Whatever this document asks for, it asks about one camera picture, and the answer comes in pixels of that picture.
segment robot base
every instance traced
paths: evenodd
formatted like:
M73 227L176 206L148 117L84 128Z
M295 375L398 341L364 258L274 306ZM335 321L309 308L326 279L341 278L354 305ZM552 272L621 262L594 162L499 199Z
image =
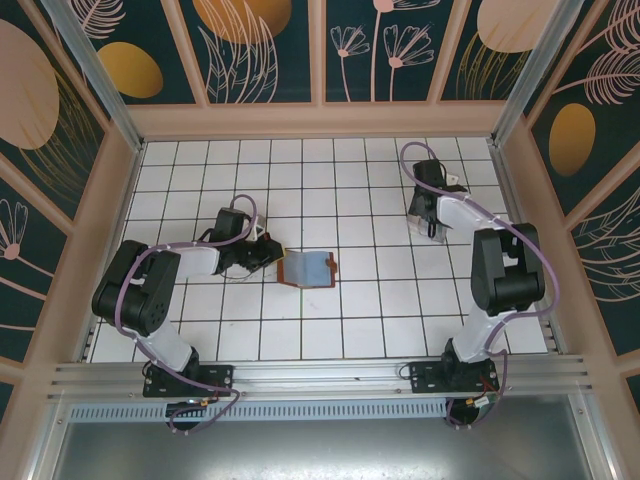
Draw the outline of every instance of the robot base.
M482 393L482 378L496 391L500 389L493 361L459 361L453 350L452 339L447 342L439 362L411 362L408 367L413 393Z
M225 388L233 386L232 365L199 365L193 380ZM142 396L146 398L172 398L172 397L228 397L228 392L211 392L204 388L188 385L155 365L150 365L145 372L144 388Z

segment wire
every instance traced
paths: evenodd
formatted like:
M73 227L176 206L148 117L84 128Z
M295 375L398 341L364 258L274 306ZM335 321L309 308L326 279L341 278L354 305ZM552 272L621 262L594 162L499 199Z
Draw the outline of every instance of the wire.
M461 201L463 203L467 203L471 208L473 208L475 211L477 211L482 216L487 218L490 222L495 223L499 227L504 228L505 230L509 231L511 234L516 236L527 247L529 247L529 249L535 254L536 257L538 257L538 259L540 260L542 265L544 265L545 269L547 270L547 272L549 274L549 277L551 278L551 283L553 284L554 298L553 298L553 302L551 303L551 305L549 305L547 308L544 308L543 310L540 310L540 311L537 311L537 312L514 312L514 313L511 313L510 315L507 315L502 320L501 323L499 323L498 325L496 325L494 327L494 329L489 334L489 337L487 338L487 341L484 344L484 350L487 353L487 355L489 355L490 357L502 356L503 359L504 359L503 360L503 362L504 362L504 367L503 368L504 369L503 369L503 372L502 372L502 385L500 386L500 390L498 391L498 398L496 399L495 403L493 404L493 406L492 406L492 408L490 410L490 412L492 412L493 410L496 409L496 407L498 405L498 402L500 401L500 399L502 398L502 396L504 394L504 389L505 389L505 386L507 384L507 361L508 361L507 360L508 359L507 350L501 350L498 353L491 352L491 347L493 345L494 340L497 338L497 336L500 333L500 331L502 330L502 328L504 328L504 326L508 322L511 322L512 320L515 320L516 318L541 317L543 315L551 313L556 308L556 306L558 305L558 302L560 301L560 282L558 281L558 277L557 277L557 275L556 275L556 273L555 273L555 271L553 269L553 266L551 265L551 262L549 262L547 257L544 256L542 251L538 248L538 246L535 243L533 243L531 240L529 240L526 236L524 236L521 232L519 232L517 229L515 229L512 225L510 225L507 222L503 221L502 219L500 219L500 217L494 215L493 213L489 212L487 209L482 207L480 204L475 202L471 198L471 196L469 194L461 195L461 194L457 194L457 193L453 193L453 192L447 192L445 190L441 190L439 188L435 188L435 187L433 187L433 186L431 186L429 184L426 184L426 183L421 182L420 180L418 180L413 175L413 173L410 171L409 167L407 166L407 161L404 158L405 152L407 151L407 148L409 148L411 146L417 146L417 147L422 147L422 148L426 149L435 160L438 160L438 157L437 157L436 153L433 151L433 149L431 147L429 147L426 143L408 142L402 147L402 150L400 151L400 167L402 168L402 170L404 170L404 173L406 173L407 176L416 185L419 185L422 188L424 188L424 189L426 189L426 190L428 190L430 192L433 192L433 193L435 193L437 195L441 195L443 197L453 198L453 199ZM452 418L450 416L452 407L453 407L453 400L450 400L448 408L447 408L447 417L445 419L447 421L455 420L454 418ZM484 421L487 418L488 414L489 414L489 412L487 412L487 415L485 415L481 419L476 420L475 422L473 422L473 424L477 425L480 422Z
M175 249L175 248L223 247L225 245L231 245L232 243L235 243L235 242L237 242L239 240L242 240L242 239L246 238L251 233L251 231L253 230L253 228L254 228L257 220L258 220L258 207L256 205L255 200L253 200L253 198L251 198L249 195L239 194L239 195L236 195L235 197L233 197L233 199L231 200L231 205L230 205L231 208L233 208L233 206L235 204L235 201L238 200L239 198L246 198L247 200L249 200L249 202L251 202L251 206L253 207L253 213L251 215L251 221L249 222L249 225L247 226L247 228L245 228L242 232L240 232L235 237L230 238L228 240L221 241L221 242L198 242L198 241L176 242L176 243L167 243L167 244L163 244L163 245L155 245L155 246L149 247L147 250L142 252L138 256L138 258L136 258L135 262L133 262L133 265L129 269L129 272L127 273L126 277L124 278L124 281L122 282L122 287L120 288L120 292L119 292L118 298L116 300L116 308L115 308L115 314L114 314L114 319L113 319L115 327L116 327L116 330L118 330L118 332L120 334L131 338L134 341L134 343L136 344L136 346L138 347L138 349L147 358L149 358L149 360L151 360L151 362L154 365L162 368L169 375L171 375L172 377L176 378L177 380L179 380L179 381L181 381L183 383L186 383L187 385L191 385L191 386L194 386L194 387L197 387L197 388L201 388L203 390L208 390L210 392L229 393L229 394L235 395L235 397L224 408L222 408L216 415L214 415L213 418L211 418L210 420L207 420L205 422L200 422L198 425L196 425L195 427L193 427L190 430L186 430L186 431L178 430L175 427L175 425L173 423L173 420L178 415L180 415L181 413L186 413L188 411L194 410L194 408L193 407L188 407L188 408L183 408L183 409L177 410L169 418L169 426L171 428L171 431L174 434L180 433L180 434L186 436L186 435L189 435L189 433L196 433L196 432L198 432L200 430L203 430L206 427L212 425L216 420L218 420L225 413L227 413L227 411L231 407L233 407L233 405L235 405L235 403L240 399L240 392L238 390L234 389L234 388L218 387L218 386L213 386L213 385L207 385L205 383L196 382L194 380L191 380L191 379L181 375L180 373L176 372L175 370L173 370L168 365L165 365L163 362L161 362L158 357L156 357L152 352L147 350L144 347L144 345L142 345L140 342L138 342L138 340L136 338L136 335L134 333L127 332L122 327L122 306L123 306L123 303L124 303L124 297L125 297L125 295L127 293L127 289L129 288L131 280L133 279L133 276L135 275L135 272L138 270L138 267L140 267L142 262L149 255L151 255L154 252L158 252L158 251L162 251L162 250L171 250L171 249Z

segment mounting plate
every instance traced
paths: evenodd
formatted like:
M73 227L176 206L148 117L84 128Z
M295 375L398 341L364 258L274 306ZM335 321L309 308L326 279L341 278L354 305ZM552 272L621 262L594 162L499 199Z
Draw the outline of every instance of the mounting plate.
M195 381L205 385L231 388L233 386L233 365L200 365ZM211 397L214 393L188 385L172 377L155 365L146 370L142 396L146 398L171 397ZM228 397L230 393L220 392L219 397Z

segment white grid floor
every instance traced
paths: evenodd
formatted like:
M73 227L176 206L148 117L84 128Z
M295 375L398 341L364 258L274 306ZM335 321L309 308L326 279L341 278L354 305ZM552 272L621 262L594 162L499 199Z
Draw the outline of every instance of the white grid floor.
M204 361L435 356L471 307L471 245L410 235L411 182L398 152L424 138L156 142L148 144L124 231L154 245L212 227L234 194L250 194L286 248L334 252L334 289L276 283L269 267L176 285L169 319ZM506 217L485 139L429 138L474 199ZM426 159L418 147L410 160ZM248 202L237 207L250 209ZM497 347L545 353L537 319L507 326ZM99 323L88 361L143 361L133 343Z

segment floral wallpaper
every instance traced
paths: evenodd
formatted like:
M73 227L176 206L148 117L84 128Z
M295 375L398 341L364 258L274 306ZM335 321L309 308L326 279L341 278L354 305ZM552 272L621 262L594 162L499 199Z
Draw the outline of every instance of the floral wallpaper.
M451 4L328 0L326 101L426 100Z

